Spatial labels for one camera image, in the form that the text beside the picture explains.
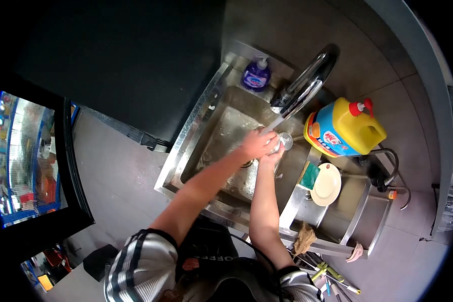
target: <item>forearm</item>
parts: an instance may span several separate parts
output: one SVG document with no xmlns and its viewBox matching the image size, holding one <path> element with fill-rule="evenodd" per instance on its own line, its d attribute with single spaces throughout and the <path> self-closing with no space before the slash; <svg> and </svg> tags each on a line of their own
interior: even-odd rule
<svg viewBox="0 0 453 302">
<path fill-rule="evenodd" d="M 188 180 L 150 227 L 169 233 L 180 245 L 199 212 L 215 197 L 225 181 L 248 161 L 245 157 L 241 150 L 236 149 Z"/>
<path fill-rule="evenodd" d="M 275 164 L 272 162 L 266 164 L 260 162 L 258 166 L 250 209 L 249 235 L 252 244 L 261 250 L 279 270 L 294 263 L 280 240 L 274 168 Z"/>
<path fill-rule="evenodd" d="M 273 163 L 262 163 L 258 165 L 255 192 L 250 211 L 250 235 L 261 234 L 267 228 L 278 233 L 279 210 L 277 198 L 275 197 Z"/>
</svg>

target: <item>green sponge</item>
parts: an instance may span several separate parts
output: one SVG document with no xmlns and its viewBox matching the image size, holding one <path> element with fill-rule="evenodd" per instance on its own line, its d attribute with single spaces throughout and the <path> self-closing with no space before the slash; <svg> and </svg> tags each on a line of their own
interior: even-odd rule
<svg viewBox="0 0 453 302">
<path fill-rule="evenodd" d="M 314 189 L 315 180 L 319 175 L 320 168 L 314 166 L 309 161 L 305 163 L 302 176 L 300 177 L 299 184 L 308 188 L 309 190 Z"/>
</svg>

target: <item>stainless steel sink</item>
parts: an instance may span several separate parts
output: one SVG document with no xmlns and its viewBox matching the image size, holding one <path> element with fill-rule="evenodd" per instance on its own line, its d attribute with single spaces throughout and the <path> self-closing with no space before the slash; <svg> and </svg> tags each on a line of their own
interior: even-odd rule
<svg viewBox="0 0 453 302">
<path fill-rule="evenodd" d="M 273 66 L 282 67 L 280 76 L 274 70 L 270 87 L 264 92 L 253 93 L 240 85 L 241 70 L 248 62 L 244 57 L 232 55 L 218 69 L 170 152 L 156 183 L 157 191 L 173 198 L 196 173 L 237 147 L 247 131 L 267 126 L 278 116 L 271 111 L 269 101 L 274 97 L 278 83 L 288 78 L 289 67 L 276 61 Z M 301 222 L 305 221 L 318 237 L 311 251 L 349 257 L 356 240 L 366 247 L 364 257 L 367 257 L 379 237 L 391 202 L 382 196 L 370 197 L 375 190 L 366 177 L 366 169 L 356 158 L 324 156 L 303 138 L 308 114 L 334 100 L 326 90 L 321 90 L 301 111 L 274 129 L 294 138 L 292 148 L 285 152 L 275 168 L 279 233 L 284 244 L 292 246 Z M 306 189 L 298 185 L 306 160 L 316 165 L 330 162 L 342 173 L 341 192 L 329 207 L 308 201 Z M 201 213 L 248 234 L 257 166 L 256 160 L 245 163 Z M 363 215 L 365 208 L 370 211 L 369 217 Z"/>
<path fill-rule="evenodd" d="M 205 124 L 203 133 L 181 174 L 181 182 L 185 183 L 204 167 L 238 147 L 248 131 L 259 126 L 267 126 L 276 117 L 277 114 L 270 110 L 268 102 L 242 88 L 228 87 Z M 310 150 L 310 144 L 302 137 L 303 128 L 301 121 L 292 118 L 274 129 L 279 133 L 287 132 L 292 137 L 300 138 L 294 142 L 292 149 L 284 154 L 275 169 L 275 187 L 278 188 L 277 200 L 280 212 L 292 193 Z M 257 166 L 257 160 L 245 163 L 243 168 L 227 180 L 216 199 L 239 211 L 249 213 Z"/>
</svg>

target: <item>display cooler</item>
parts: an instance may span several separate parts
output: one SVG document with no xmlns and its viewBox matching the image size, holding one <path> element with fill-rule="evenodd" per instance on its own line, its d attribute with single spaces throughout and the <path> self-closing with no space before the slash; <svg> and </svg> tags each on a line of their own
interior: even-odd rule
<svg viewBox="0 0 453 302">
<path fill-rule="evenodd" d="M 74 156 L 78 111 L 16 74 L 0 75 L 0 237 L 14 262 L 94 222 Z"/>
</svg>

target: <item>hand soap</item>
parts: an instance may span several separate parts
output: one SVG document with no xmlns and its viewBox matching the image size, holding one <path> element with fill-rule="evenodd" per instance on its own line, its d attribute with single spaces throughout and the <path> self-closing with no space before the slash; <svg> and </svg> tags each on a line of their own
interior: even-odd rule
<svg viewBox="0 0 453 302">
<path fill-rule="evenodd" d="M 269 84 L 271 75 L 267 65 L 267 57 L 261 57 L 258 62 L 248 64 L 242 75 L 243 87 L 255 92 L 263 91 Z"/>
</svg>

